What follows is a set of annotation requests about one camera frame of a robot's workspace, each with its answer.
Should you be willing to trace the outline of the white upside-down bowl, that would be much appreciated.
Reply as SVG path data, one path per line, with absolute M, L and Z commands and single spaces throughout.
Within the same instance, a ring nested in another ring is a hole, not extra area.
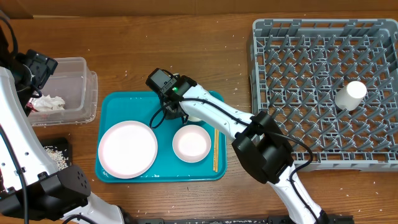
M 200 121 L 201 121 L 201 119 L 199 119 L 199 118 L 197 118 L 197 117 L 194 117 L 194 116 L 189 116 L 189 117 L 188 117 L 188 120 L 189 120 L 190 122 L 200 122 Z

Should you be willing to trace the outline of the white paper napkin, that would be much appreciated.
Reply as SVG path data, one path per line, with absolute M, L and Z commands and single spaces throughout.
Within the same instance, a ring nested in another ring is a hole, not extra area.
M 33 98 L 30 103 L 33 109 L 38 112 L 64 110 L 65 106 L 63 98 L 59 96 L 51 97 L 50 95 Z

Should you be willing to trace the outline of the large pink round plate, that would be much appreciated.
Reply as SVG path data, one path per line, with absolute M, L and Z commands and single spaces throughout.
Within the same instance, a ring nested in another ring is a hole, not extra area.
M 113 125 L 98 145 L 99 163 L 107 173 L 119 179 L 132 179 L 145 173 L 154 163 L 157 152 L 153 130 L 138 121 Z

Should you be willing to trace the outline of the white rice pile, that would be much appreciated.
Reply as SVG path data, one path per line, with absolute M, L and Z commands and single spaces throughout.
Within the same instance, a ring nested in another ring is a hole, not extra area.
M 70 166 L 69 156 L 67 155 L 67 149 L 61 149 L 57 146 L 45 146 L 44 150 L 50 156 L 50 158 L 57 164 L 59 170 L 66 169 Z

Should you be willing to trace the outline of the white upside-down cup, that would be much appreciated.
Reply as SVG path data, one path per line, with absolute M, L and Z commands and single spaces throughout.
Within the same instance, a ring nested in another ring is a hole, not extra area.
M 353 111 L 362 102 L 367 92 L 365 84 L 352 81 L 336 93 L 335 105 L 341 110 Z

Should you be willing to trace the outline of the red snack wrapper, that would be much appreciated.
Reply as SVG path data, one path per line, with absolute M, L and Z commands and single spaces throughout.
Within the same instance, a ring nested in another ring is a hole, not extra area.
M 26 107 L 27 107 L 28 109 L 30 109 L 31 111 L 33 111 L 33 112 L 37 112 L 37 110 L 34 108 L 34 106 L 33 106 L 32 103 L 28 103 L 28 104 L 26 105 Z

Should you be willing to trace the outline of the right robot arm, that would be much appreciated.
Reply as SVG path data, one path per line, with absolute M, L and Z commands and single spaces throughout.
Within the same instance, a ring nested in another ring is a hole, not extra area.
M 328 223 L 326 212 L 305 190 L 292 158 L 294 142 L 307 152 L 301 141 L 286 136 L 274 118 L 261 111 L 245 113 L 212 96 L 196 81 L 185 75 L 173 75 L 156 68 L 146 85 L 160 100 L 159 112 L 165 119 L 198 118 L 232 141 L 232 147 L 243 169 L 255 180 L 269 184 L 287 208 L 294 223 Z

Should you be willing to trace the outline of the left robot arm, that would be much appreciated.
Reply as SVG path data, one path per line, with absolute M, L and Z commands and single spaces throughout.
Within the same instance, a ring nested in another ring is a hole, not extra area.
M 60 170 L 38 140 L 29 120 L 31 98 L 42 88 L 58 63 L 34 50 L 13 50 L 1 35 L 1 174 L 7 192 L 1 200 L 5 217 L 61 220 L 64 223 L 134 223 L 121 207 L 111 205 L 91 191 L 78 166 Z

